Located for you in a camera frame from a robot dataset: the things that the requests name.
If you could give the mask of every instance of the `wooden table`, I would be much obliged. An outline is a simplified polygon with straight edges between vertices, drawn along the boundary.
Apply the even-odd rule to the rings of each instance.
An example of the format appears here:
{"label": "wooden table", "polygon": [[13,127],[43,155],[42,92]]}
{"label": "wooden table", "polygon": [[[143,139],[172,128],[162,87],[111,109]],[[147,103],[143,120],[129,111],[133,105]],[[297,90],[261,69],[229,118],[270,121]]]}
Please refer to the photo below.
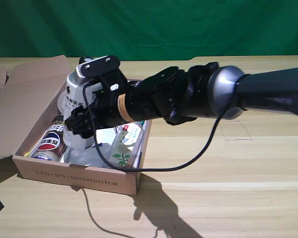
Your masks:
{"label": "wooden table", "polygon": [[[9,69],[32,59],[0,59]],[[298,66],[289,57],[198,57],[122,62],[128,77],[219,61],[245,73]],[[69,59],[74,69],[77,59]],[[153,121],[145,167],[170,167],[198,153],[213,119],[179,126]],[[138,196],[18,178],[0,161],[0,238],[298,238],[298,118],[246,112],[222,121],[205,155],[190,167],[144,173]]]}

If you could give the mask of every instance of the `green backdrop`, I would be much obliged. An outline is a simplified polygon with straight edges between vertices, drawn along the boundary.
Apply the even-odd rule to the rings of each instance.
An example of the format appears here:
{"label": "green backdrop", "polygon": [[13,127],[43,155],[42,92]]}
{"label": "green backdrop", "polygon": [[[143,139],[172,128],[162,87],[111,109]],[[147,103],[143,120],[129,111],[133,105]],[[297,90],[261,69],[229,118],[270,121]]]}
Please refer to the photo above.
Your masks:
{"label": "green backdrop", "polygon": [[0,0],[0,57],[298,55],[298,0]]}

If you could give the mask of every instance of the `pepsi can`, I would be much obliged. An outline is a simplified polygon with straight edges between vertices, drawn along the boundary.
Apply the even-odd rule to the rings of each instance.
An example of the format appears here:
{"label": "pepsi can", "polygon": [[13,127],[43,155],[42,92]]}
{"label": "pepsi can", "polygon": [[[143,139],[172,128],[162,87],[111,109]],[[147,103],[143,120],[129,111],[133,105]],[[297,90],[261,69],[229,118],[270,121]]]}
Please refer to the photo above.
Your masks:
{"label": "pepsi can", "polygon": [[63,142],[64,116],[56,116],[41,140],[33,158],[59,161],[65,151]]}

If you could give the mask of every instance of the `pepsi logo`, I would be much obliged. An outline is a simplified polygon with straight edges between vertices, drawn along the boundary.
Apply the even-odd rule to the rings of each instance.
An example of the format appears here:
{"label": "pepsi logo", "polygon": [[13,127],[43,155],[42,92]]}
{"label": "pepsi logo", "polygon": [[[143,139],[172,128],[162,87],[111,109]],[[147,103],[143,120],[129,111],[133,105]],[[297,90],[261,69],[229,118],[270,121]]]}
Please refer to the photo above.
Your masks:
{"label": "pepsi logo", "polygon": [[60,143],[61,139],[59,135],[57,135],[55,132],[48,132],[47,135],[41,141],[38,151],[54,150],[58,148]]}

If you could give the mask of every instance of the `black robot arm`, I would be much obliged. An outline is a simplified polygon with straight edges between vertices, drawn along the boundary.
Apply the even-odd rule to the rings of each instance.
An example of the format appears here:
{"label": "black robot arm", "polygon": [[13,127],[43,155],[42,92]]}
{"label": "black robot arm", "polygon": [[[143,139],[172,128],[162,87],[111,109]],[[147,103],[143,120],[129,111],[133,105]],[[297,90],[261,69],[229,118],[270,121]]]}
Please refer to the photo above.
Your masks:
{"label": "black robot arm", "polygon": [[[285,111],[278,102],[298,109],[298,68],[245,74],[235,66],[211,62],[187,72],[172,66],[143,81],[128,81],[119,65],[117,57],[108,56],[81,68],[90,78],[85,88],[102,84],[89,105],[95,129],[156,118],[170,125],[216,118],[229,103],[224,119],[237,118],[246,110]],[[83,106],[72,111],[65,125],[82,138],[93,136],[91,117]]]}

